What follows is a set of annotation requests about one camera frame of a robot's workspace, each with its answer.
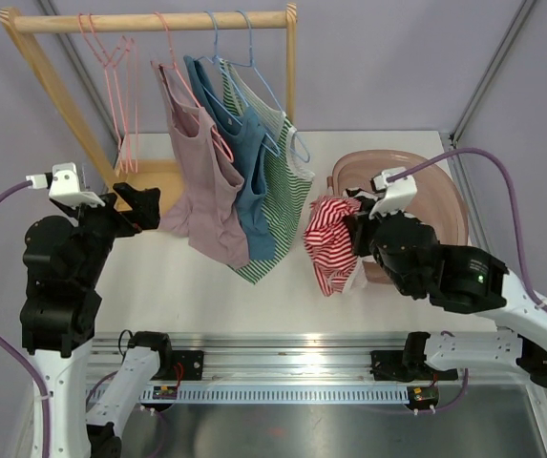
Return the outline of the red white striped tank top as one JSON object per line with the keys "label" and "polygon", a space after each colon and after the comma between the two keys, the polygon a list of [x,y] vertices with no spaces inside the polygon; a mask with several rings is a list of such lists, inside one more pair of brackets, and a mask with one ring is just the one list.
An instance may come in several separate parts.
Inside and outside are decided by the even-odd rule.
{"label": "red white striped tank top", "polygon": [[309,205],[303,241],[315,278],[324,296],[346,294],[367,286],[362,261],[353,254],[346,217],[353,217],[361,203],[355,198],[320,196]]}

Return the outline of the mauve tank top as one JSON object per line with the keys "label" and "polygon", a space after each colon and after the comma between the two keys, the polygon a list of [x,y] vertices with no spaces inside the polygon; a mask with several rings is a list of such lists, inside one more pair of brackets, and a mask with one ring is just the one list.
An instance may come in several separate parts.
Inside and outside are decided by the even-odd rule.
{"label": "mauve tank top", "polygon": [[215,122],[169,69],[152,65],[167,117],[173,154],[183,180],[178,201],[159,228],[188,239],[204,256],[232,268],[249,262],[249,250],[235,200],[243,177],[216,139]]}

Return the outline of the blue tank top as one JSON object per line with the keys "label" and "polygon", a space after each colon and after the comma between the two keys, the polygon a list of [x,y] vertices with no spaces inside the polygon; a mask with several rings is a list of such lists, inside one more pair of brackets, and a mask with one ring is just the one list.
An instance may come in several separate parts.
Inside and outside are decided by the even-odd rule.
{"label": "blue tank top", "polygon": [[272,260],[276,241],[263,212],[267,194],[264,172],[266,130],[253,109],[231,114],[224,107],[199,61],[189,55],[184,56],[183,61],[194,96],[214,120],[218,132],[232,151],[233,167],[243,178],[235,208],[247,237],[249,258]]}

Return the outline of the pink wire hanger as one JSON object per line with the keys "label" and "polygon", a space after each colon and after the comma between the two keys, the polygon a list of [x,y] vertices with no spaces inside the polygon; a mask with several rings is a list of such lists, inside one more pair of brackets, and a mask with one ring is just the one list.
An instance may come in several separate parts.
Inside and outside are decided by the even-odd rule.
{"label": "pink wire hanger", "polygon": [[103,71],[113,131],[116,137],[117,163],[122,172],[128,173],[134,170],[131,140],[127,138],[130,127],[130,113],[128,111],[130,91],[123,91],[118,68],[123,63],[130,63],[131,41],[122,35],[114,48],[107,50],[95,31],[95,23],[91,14],[80,13],[77,16],[77,22],[81,36]]}

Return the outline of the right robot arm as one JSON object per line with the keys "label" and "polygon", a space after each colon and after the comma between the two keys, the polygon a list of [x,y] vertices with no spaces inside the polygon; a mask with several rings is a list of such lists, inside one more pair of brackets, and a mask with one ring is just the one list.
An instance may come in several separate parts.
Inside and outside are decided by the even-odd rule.
{"label": "right robot arm", "polygon": [[431,226],[403,212],[360,212],[344,224],[354,253],[372,255],[401,295],[496,326],[473,337],[411,332],[400,357],[407,375],[479,368],[525,373],[547,388],[547,298],[529,292],[504,262],[480,248],[442,244]]}

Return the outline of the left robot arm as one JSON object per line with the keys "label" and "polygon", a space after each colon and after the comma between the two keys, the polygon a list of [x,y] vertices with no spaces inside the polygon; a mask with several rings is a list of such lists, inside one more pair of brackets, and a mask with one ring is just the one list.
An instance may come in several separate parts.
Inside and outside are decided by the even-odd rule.
{"label": "left robot arm", "polygon": [[61,215],[34,223],[25,236],[26,302],[22,346],[35,374],[42,432],[33,449],[45,457],[118,457],[121,435],[151,380],[173,370],[170,339],[137,332],[103,396],[87,406],[86,376],[102,303],[96,286],[114,242],[159,225],[160,190],[120,182],[111,194],[64,191],[50,199]]}

